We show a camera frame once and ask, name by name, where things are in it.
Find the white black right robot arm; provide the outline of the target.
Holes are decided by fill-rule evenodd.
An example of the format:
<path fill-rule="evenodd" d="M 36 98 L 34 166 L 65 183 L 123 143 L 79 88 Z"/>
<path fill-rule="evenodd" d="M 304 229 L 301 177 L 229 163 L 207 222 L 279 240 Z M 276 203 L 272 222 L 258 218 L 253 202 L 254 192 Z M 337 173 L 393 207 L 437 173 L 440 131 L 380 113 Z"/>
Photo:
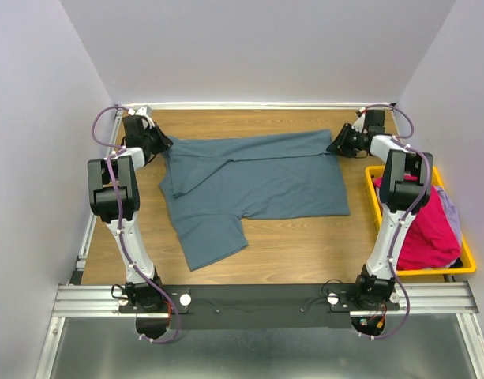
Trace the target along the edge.
<path fill-rule="evenodd" d="M 433 177 L 433 155 L 404 144 L 405 136 L 385 132 L 385 110 L 410 118 L 391 104 L 376 103 L 356 112 L 357 120 L 343 125 L 326 148 L 337 156 L 355 158 L 367 152 L 384 162 L 378 199 L 382 221 L 377 239 L 356 282 L 347 285 L 347 299 L 358 309 L 370 310 L 388 302 L 397 284 L 396 266 L 410 225 L 428 203 Z"/>

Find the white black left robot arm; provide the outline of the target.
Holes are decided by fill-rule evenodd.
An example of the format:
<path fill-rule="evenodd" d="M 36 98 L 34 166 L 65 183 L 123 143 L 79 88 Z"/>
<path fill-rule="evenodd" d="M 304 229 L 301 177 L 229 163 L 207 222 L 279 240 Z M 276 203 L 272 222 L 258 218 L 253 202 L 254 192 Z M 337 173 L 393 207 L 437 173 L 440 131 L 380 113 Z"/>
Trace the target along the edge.
<path fill-rule="evenodd" d="M 152 119 L 147 107 L 126 109 L 121 144 L 107 144 L 107 157 L 87 163 L 90 208 L 111 232 L 125 265 L 126 282 L 116 299 L 147 313 L 174 309 L 145 248 L 138 212 L 141 207 L 136 171 L 151 163 L 173 142 Z"/>

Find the teal blue t-shirt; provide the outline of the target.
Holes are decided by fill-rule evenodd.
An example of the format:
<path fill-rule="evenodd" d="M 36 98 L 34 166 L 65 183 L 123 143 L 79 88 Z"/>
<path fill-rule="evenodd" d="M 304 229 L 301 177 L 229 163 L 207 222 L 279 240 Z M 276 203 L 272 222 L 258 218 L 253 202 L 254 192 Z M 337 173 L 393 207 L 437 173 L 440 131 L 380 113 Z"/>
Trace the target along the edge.
<path fill-rule="evenodd" d="M 163 152 L 159 184 L 186 263 L 195 271 L 248 246 L 242 219 L 347 216 L 329 130 L 181 140 Z"/>

